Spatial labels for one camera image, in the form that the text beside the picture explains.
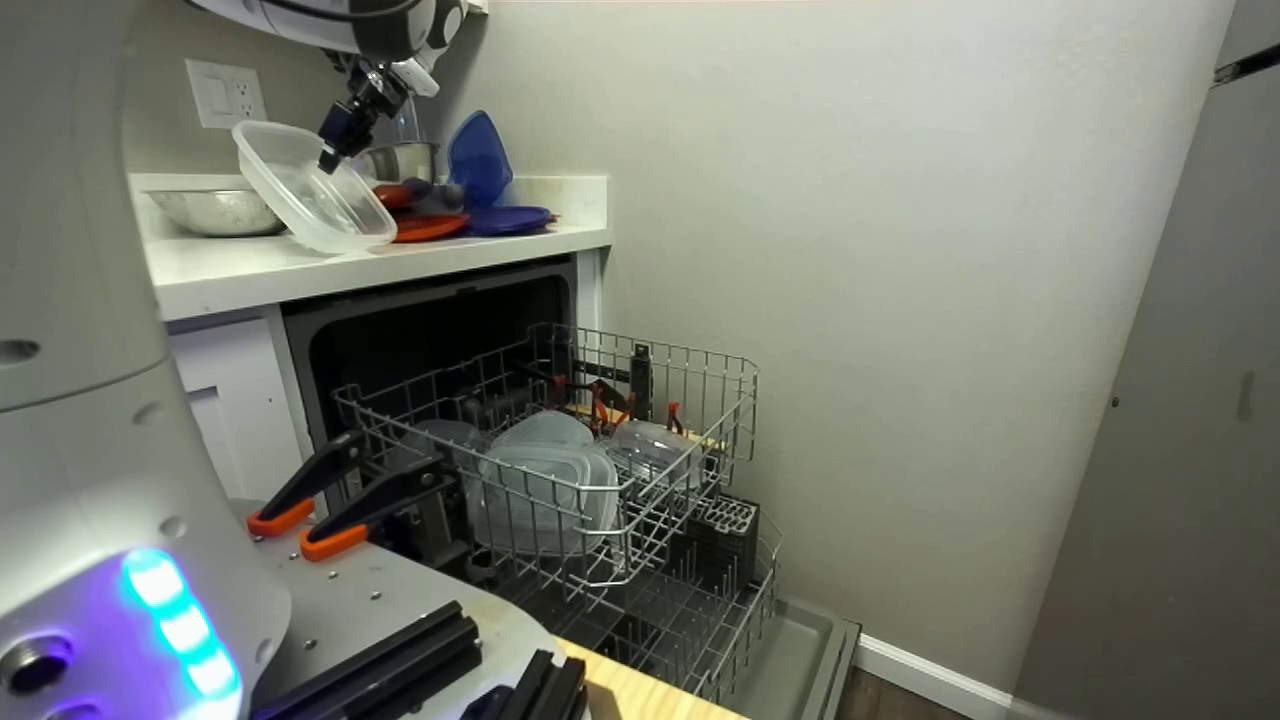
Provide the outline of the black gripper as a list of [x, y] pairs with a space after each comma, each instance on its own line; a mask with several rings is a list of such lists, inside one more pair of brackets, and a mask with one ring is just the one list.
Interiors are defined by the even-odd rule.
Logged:
[[395, 117], [406, 99], [406, 85], [389, 63], [351, 58], [346, 95], [327, 106], [320, 120], [320, 171], [337, 171], [343, 156], [354, 156], [373, 143], [373, 129]]

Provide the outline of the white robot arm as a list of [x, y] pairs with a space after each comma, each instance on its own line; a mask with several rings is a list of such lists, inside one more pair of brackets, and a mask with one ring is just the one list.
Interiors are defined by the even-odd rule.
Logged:
[[248, 720], [290, 586], [223, 497], [125, 185], [145, 0], [2, 0], [2, 720]]

